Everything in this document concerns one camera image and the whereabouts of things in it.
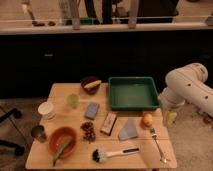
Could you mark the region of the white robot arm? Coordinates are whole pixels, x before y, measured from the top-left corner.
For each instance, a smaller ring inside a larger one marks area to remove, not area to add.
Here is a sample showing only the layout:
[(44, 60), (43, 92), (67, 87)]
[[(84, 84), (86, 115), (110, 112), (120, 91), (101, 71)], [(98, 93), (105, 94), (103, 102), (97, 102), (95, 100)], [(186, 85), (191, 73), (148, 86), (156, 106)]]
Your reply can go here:
[(172, 124), (177, 110), (185, 102), (194, 104), (202, 113), (213, 117), (213, 88), (205, 84), (207, 78), (208, 71), (200, 63), (192, 63), (167, 73), (166, 87), (158, 96), (165, 126)]

